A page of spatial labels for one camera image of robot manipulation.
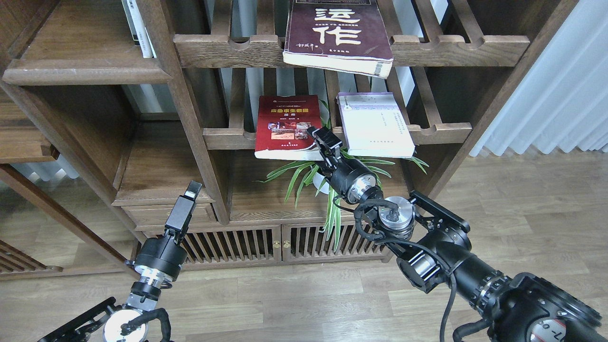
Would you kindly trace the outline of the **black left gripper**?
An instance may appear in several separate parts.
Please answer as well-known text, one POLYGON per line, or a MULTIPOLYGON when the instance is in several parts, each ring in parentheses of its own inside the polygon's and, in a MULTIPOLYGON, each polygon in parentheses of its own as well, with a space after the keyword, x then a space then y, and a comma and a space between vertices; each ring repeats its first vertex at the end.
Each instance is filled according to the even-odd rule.
POLYGON ((202 184, 191 181, 184 195, 178 197, 165 223, 165 234, 161 238, 145 241, 139 255, 135 258, 134 269, 143 273, 145 267, 156 269, 176 281, 187 252, 180 243, 187 233, 189 222, 196 205, 196 197, 202 184))

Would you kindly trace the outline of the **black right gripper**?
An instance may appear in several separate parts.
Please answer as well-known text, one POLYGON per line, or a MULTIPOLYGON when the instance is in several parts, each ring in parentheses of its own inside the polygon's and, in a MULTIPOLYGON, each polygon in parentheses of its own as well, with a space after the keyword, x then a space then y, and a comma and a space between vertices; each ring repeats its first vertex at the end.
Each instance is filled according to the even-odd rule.
POLYGON ((311 126, 307 132, 321 152, 323 161, 317 163, 319 173, 348 204, 383 198, 376 176, 359 160, 348 159, 341 154, 343 143, 332 130, 325 126, 311 126))

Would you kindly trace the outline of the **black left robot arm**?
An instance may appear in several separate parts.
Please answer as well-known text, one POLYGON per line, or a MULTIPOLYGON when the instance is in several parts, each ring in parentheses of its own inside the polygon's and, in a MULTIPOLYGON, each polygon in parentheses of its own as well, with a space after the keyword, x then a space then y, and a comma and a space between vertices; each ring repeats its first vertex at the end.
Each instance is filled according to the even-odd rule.
POLYGON ((130 296, 123 305, 115 305, 109 297, 68 323, 43 336, 44 342, 85 342, 98 329, 104 331, 105 342, 144 342, 148 323, 159 320, 161 340, 169 342, 169 314, 156 307, 161 290, 171 288, 180 274, 187 252, 181 247, 195 209, 196 197, 202 184, 191 181, 185 193, 178 197, 165 223, 163 236, 148 238, 135 260, 128 262, 141 275, 131 286, 130 296))

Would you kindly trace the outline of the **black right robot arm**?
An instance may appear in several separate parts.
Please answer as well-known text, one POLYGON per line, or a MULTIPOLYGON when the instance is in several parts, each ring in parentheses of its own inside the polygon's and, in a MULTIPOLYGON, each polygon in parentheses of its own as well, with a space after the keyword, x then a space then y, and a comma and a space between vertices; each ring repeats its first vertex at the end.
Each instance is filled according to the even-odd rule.
POLYGON ((385 245, 410 283, 428 294, 450 287, 444 317, 456 295, 480 320, 456 328, 456 342, 486 330, 493 342, 604 342, 601 315, 544 278, 531 273, 508 277, 471 252, 469 224, 413 190, 408 198, 383 195, 371 169, 343 156, 342 141, 330 130, 308 128, 321 149, 320 173, 339 199, 354 204, 358 233, 385 245))

